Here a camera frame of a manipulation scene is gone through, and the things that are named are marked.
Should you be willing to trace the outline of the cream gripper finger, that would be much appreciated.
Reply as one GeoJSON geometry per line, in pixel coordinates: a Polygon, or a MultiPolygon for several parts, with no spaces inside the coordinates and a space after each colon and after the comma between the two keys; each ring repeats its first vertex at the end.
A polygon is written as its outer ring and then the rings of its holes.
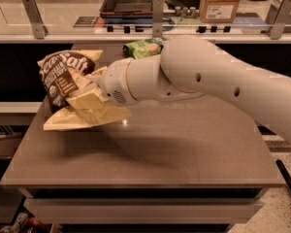
{"type": "Polygon", "coordinates": [[[93,88],[83,94],[67,98],[67,102],[77,110],[103,109],[110,104],[100,89],[93,88]]]}
{"type": "Polygon", "coordinates": [[[97,85],[100,85],[100,80],[102,78],[102,75],[107,71],[107,67],[102,67],[91,74],[86,75],[86,77],[91,80],[93,83],[96,83],[97,85]]]}

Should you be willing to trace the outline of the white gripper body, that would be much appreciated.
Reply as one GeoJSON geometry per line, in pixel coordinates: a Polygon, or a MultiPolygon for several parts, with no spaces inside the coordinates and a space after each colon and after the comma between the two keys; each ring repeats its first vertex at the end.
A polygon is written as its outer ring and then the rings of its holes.
{"type": "Polygon", "coordinates": [[[103,93],[117,106],[134,105],[137,100],[131,95],[126,72],[133,58],[125,58],[113,62],[103,72],[99,85],[103,93]]]}

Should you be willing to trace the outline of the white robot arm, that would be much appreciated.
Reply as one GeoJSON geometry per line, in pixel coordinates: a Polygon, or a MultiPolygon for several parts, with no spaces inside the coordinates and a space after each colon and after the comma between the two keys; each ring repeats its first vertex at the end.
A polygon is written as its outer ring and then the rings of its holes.
{"type": "Polygon", "coordinates": [[[233,104],[291,144],[291,78],[245,63],[198,37],[175,37],[157,55],[117,60],[103,71],[98,85],[117,106],[206,93],[233,104]]]}

